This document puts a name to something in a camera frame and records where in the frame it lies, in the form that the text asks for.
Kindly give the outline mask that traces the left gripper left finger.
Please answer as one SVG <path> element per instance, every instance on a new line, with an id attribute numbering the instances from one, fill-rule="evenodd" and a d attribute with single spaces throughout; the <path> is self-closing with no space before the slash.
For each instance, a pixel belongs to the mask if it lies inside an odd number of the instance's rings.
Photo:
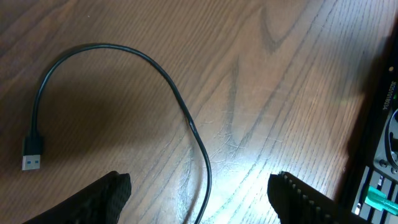
<path id="1" fill-rule="evenodd" d="M 131 196 L 129 174 L 111 171 L 70 198 L 47 210 L 27 223 L 117 224 Z"/>

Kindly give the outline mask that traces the black USB cable short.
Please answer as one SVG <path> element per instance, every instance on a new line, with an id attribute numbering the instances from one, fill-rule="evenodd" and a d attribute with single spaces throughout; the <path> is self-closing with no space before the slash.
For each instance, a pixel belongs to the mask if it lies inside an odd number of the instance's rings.
<path id="1" fill-rule="evenodd" d="M 49 68 L 47 73 L 44 75 L 44 78 L 41 81 L 41 83 L 39 85 L 39 89 L 37 90 L 37 93 L 34 98 L 34 105 L 32 108 L 32 116 L 30 119 L 30 130 L 23 142 L 22 170 L 35 170 L 35 169 L 40 168 L 40 157 L 43 154 L 44 139 L 38 130 L 38 115 L 39 115 L 39 106 L 40 106 L 41 96 L 42 96 L 42 93 L 44 92 L 47 82 L 49 81 L 50 77 L 52 76 L 54 71 L 57 69 L 57 67 L 60 66 L 68 58 L 70 58 L 78 53 L 86 52 L 86 51 L 94 50 L 94 49 L 114 49 L 114 50 L 120 50 L 123 52 L 127 52 L 127 53 L 130 53 L 133 55 L 137 55 L 138 57 L 142 58 L 143 60 L 148 62 L 150 65 L 152 65 L 159 72 L 159 74 L 162 75 L 164 80 L 169 84 L 170 89 L 172 90 L 183 114 L 186 117 L 187 123 L 192 131 L 194 138 L 197 141 L 197 144 L 201 150 L 203 159 L 205 161 L 206 178 L 207 178 L 206 192 L 205 192 L 205 197 L 203 199 L 203 203 L 200 207 L 200 211 L 198 212 L 198 215 L 195 219 L 195 224 L 199 224 L 201 222 L 203 214 L 206 210 L 206 206 L 208 205 L 210 195 L 211 195 L 211 186 L 212 186 L 211 164 L 210 164 L 210 159 L 208 157 L 208 153 L 206 151 L 205 145 L 204 145 L 203 141 L 201 140 L 201 137 L 200 137 L 198 130 L 195 126 L 195 123 L 193 121 L 193 118 L 192 118 L 183 98 L 181 97 L 177 87 L 175 86 L 175 83 L 173 82 L 171 77 L 168 75 L 168 73 L 155 60 L 150 58 L 148 55 L 142 53 L 139 50 L 136 50 L 136 49 L 133 49 L 130 47 L 126 47 L 123 45 L 117 45 L 117 44 L 79 45 L 79 46 L 74 47 L 71 50 L 65 52 L 55 61 L 55 63 Z"/>

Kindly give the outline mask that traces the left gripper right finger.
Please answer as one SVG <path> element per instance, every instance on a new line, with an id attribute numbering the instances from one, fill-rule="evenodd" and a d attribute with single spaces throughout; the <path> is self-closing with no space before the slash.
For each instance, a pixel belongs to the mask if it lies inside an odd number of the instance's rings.
<path id="1" fill-rule="evenodd" d="M 270 175 L 267 196 L 281 224 L 367 224 L 289 172 Z"/>

